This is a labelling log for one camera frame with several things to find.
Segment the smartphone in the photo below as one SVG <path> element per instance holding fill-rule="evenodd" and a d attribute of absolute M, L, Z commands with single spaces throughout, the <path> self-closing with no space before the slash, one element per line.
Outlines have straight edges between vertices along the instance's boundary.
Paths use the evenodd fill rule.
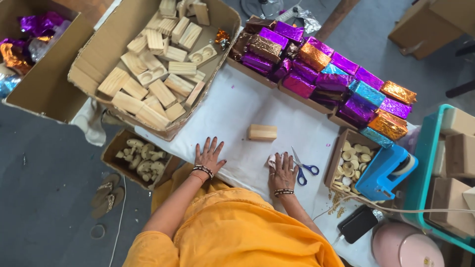
<path fill-rule="evenodd" d="M 338 224 L 338 229 L 345 237 L 345 240 L 353 244 L 377 224 L 378 219 L 373 215 L 373 209 L 366 205 L 361 205 Z"/>

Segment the cardboard box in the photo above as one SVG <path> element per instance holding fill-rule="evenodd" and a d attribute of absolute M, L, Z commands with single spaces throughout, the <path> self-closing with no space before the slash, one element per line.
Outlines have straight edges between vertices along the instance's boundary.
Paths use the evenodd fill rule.
<path fill-rule="evenodd" d="M 27 36 L 20 31 L 18 16 L 56 11 L 72 21 L 61 38 L 2 100 L 3 104 L 36 116 L 69 123 L 87 96 L 67 81 L 67 73 L 79 49 L 91 37 L 92 26 L 81 13 L 49 0 L 2 0 L 0 10 L 0 39 Z"/>
<path fill-rule="evenodd" d="M 192 53 L 209 45 L 209 40 L 216 38 L 218 27 L 226 31 L 231 40 L 234 40 L 241 25 L 239 14 L 222 1 L 203 0 L 203 2 L 209 9 L 211 26 L 200 25 L 203 31 L 193 47 Z M 195 101 L 195 105 L 191 109 L 187 108 L 187 112 L 165 130 L 155 129 L 136 119 L 135 116 L 116 109 L 111 103 L 111 98 L 97 91 L 99 84 L 105 80 L 114 67 L 128 71 L 121 63 L 120 57 L 127 51 L 126 46 L 145 28 L 145 25 L 159 9 L 159 5 L 160 1 L 157 0 L 123 0 L 81 50 L 71 66 L 68 79 L 88 96 L 104 104 L 116 116 L 169 141 L 184 126 L 198 102 L 205 95 L 204 93 L 208 90 L 216 71 L 228 55 L 230 47 L 221 51 L 215 46 L 218 56 L 198 68 L 199 71 L 206 74 L 205 80 L 207 81 L 198 100 Z M 190 20 L 196 23 L 196 17 L 191 17 Z"/>
<path fill-rule="evenodd" d="M 475 134 L 475 117 L 458 108 L 449 108 L 444 111 L 440 133 L 448 136 L 454 134 Z"/>
<path fill-rule="evenodd" d="M 446 137 L 446 172 L 448 177 L 475 178 L 475 136 Z"/>
<path fill-rule="evenodd" d="M 346 129 L 337 138 L 336 144 L 334 146 L 335 149 L 332 153 L 332 158 L 330 160 L 330 165 L 329 165 L 329 167 L 328 167 L 328 169 L 326 170 L 326 173 L 325 173 L 324 184 L 328 188 L 336 190 L 336 191 L 344 194 L 345 196 L 349 196 L 348 193 L 346 193 L 346 192 L 344 192 L 344 191 L 342 191 L 338 188 L 333 187 L 333 182 L 335 181 L 335 175 L 334 174 L 336 173 L 338 164 L 340 162 L 340 158 L 342 157 L 342 149 L 343 149 L 343 145 L 345 144 L 346 140 L 348 140 L 352 146 L 354 144 L 358 143 L 358 144 L 365 145 L 365 146 L 369 147 L 369 149 L 371 149 L 371 150 L 378 150 L 379 148 L 381 148 L 381 146 L 379 146 L 378 144 L 376 144 L 372 140 L 366 138 L 364 135 L 362 135 L 358 132 L 355 132 L 351 129 Z M 384 203 L 377 204 L 377 205 L 382 206 L 382 207 L 391 208 L 393 202 L 394 202 L 393 200 L 389 200 L 389 201 L 385 201 Z"/>
<path fill-rule="evenodd" d="M 314 110 L 322 113 L 322 114 L 330 114 L 332 112 L 331 109 L 325 107 L 324 105 L 321 105 L 313 100 L 310 100 L 310 99 L 305 99 L 299 95 L 297 95 L 296 93 L 290 91 L 289 89 L 285 88 L 282 86 L 282 84 L 279 84 L 279 91 L 283 92 L 284 94 L 286 95 L 289 95 L 291 96 L 293 99 L 296 99 L 300 102 L 302 102 L 303 104 L 313 108 Z"/>
<path fill-rule="evenodd" d="M 475 37 L 475 1 L 430 0 L 430 10 Z"/>
<path fill-rule="evenodd" d="M 332 123 L 334 123 L 336 125 L 339 125 L 341 127 L 349 128 L 349 129 L 352 129 L 352 130 L 355 130 L 355 131 L 358 130 L 358 128 L 356 128 L 352 124 L 350 124 L 350 123 L 346 122 L 345 120 L 343 120 L 342 118 L 338 117 L 336 115 L 337 111 L 338 111 L 338 107 L 335 107 L 332 110 L 332 112 L 330 114 L 328 114 L 328 120 L 329 121 L 331 121 Z"/>
<path fill-rule="evenodd" d="M 436 178 L 431 209 L 469 210 L 462 193 L 470 186 L 454 178 Z M 475 236 L 475 218 L 464 212 L 431 212 L 429 220 L 446 228 L 450 232 L 466 238 Z"/>
<path fill-rule="evenodd" d="M 463 31 L 429 9 L 429 0 L 419 0 L 396 24 L 388 38 L 400 48 L 414 50 L 422 59 L 459 38 Z"/>
<path fill-rule="evenodd" d="M 129 148 L 126 142 L 130 138 L 139 139 L 144 143 L 150 143 L 150 141 L 143 139 L 137 134 L 126 129 L 122 129 L 115 135 L 110 144 L 104 150 L 101 156 L 101 160 L 107 166 L 118 171 L 120 174 L 125 175 L 127 178 L 136 182 L 146 190 L 153 190 L 156 186 L 161 186 L 163 183 L 169 180 L 171 178 L 171 174 L 175 171 L 181 161 L 181 159 L 178 157 L 167 157 L 164 172 L 160 173 L 157 179 L 155 179 L 155 181 L 150 180 L 148 182 L 145 182 L 142 177 L 137 174 L 137 171 L 129 170 L 129 162 L 125 161 L 124 159 L 117 158 L 115 156 L 119 151 L 122 151 L 125 148 Z"/>
<path fill-rule="evenodd" d="M 262 83 L 263 85 L 271 88 L 271 89 L 274 89 L 277 87 L 277 84 L 269 79 L 267 79 L 266 77 L 260 75 L 259 73 L 255 72 L 254 70 L 244 66 L 243 64 L 237 62 L 237 61 L 234 61 L 232 58 L 230 57 L 227 57 L 226 58 L 226 62 L 233 68 L 237 69 L 238 71 L 246 74 L 246 76 L 249 76 L 250 78 Z"/>

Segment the yellow clothing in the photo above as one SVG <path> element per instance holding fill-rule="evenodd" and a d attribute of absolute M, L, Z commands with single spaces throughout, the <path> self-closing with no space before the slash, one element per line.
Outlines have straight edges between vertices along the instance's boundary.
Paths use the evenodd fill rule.
<path fill-rule="evenodd" d="M 180 176 L 188 176 L 190 168 L 177 170 L 154 191 L 152 210 L 186 178 Z M 218 179 L 206 181 L 199 194 L 203 196 L 190 204 L 173 241 L 156 231 L 140 233 L 123 266 L 343 267 L 323 237 L 274 210 L 258 194 L 229 188 Z"/>

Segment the teal plastic tub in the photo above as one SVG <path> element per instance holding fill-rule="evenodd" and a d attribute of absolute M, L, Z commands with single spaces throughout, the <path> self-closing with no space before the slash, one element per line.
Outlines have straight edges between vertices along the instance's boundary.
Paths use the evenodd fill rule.
<path fill-rule="evenodd" d="M 408 177 L 404 210 L 424 210 L 426 207 L 440 125 L 444 111 L 449 108 L 454 107 L 441 105 L 436 112 L 424 118 L 414 152 L 414 156 L 419 160 L 419 165 Z M 404 213 L 403 216 L 410 222 L 421 226 L 425 232 L 432 232 L 435 236 L 475 254 L 475 242 L 472 238 L 462 239 L 439 226 L 427 224 L 423 213 Z"/>

